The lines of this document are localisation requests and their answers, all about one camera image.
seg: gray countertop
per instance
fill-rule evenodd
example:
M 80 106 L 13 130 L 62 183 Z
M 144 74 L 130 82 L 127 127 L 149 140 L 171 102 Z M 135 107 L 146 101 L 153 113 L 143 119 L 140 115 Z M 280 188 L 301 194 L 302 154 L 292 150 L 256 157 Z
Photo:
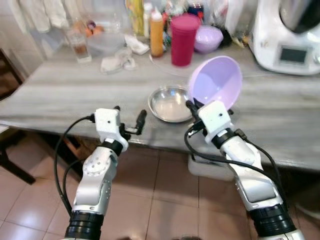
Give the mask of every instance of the gray countertop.
M 233 123 L 269 151 L 279 165 L 320 171 L 320 76 L 289 76 L 263 70 L 248 49 L 236 46 L 210 56 L 196 54 L 189 69 L 169 66 L 169 53 L 155 62 L 157 66 L 148 54 L 135 56 L 138 70 L 112 75 L 100 73 L 100 57 L 80 66 L 71 50 L 64 47 L 14 95 L 0 102 L 0 124 L 61 134 L 78 118 L 98 108 L 119 105 L 121 121 L 128 126 L 134 126 L 142 109 L 148 112 L 143 134 L 133 136 L 132 142 L 186 151 L 183 137 L 191 121 L 170 124 L 158 120 L 148 108 L 148 97 L 159 86 L 185 86 L 190 69 L 218 55 L 237 60 L 244 76 L 241 96 L 232 108 Z M 78 124 L 71 133 L 97 137 L 90 122 Z M 195 135 L 191 143 L 200 151 L 219 154 L 213 145 L 205 144 L 201 134 Z

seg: purple container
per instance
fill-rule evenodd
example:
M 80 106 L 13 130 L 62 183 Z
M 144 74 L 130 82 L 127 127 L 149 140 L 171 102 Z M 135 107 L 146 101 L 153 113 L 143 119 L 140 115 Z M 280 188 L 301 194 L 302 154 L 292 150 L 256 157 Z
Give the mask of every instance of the purple container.
M 224 36 L 220 29 L 214 26 L 201 26 L 195 37 L 194 49 L 203 54 L 208 54 L 216 50 Z
M 203 104 L 221 101 L 229 110 L 239 97 L 243 76 L 238 63 L 228 56 L 217 56 L 201 64 L 189 80 L 188 94 Z

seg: metal bowl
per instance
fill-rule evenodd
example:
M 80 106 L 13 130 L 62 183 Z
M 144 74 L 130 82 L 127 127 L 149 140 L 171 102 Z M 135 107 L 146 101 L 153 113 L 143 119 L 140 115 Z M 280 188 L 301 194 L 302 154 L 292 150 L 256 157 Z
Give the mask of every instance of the metal bowl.
M 186 107 L 188 92 L 182 86 L 162 86 L 148 99 L 148 105 L 158 119 L 169 123 L 181 123 L 192 118 Z

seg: sauce bottle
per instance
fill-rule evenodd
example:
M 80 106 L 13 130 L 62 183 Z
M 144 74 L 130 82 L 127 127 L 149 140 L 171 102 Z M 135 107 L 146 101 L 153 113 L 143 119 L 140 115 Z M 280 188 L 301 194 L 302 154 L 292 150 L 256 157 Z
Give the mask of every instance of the sauce bottle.
M 155 11 L 151 14 L 150 22 L 150 48 L 153 57 L 161 57 L 164 54 L 163 32 L 164 21 L 161 13 L 155 8 Z

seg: red container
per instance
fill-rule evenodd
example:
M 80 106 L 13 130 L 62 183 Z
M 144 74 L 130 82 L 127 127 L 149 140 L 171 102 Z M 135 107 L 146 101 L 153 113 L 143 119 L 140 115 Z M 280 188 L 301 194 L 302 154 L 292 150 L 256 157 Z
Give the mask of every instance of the red container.
M 191 14 L 184 14 L 172 19 L 171 63 L 183 67 L 191 63 L 196 43 L 200 19 Z

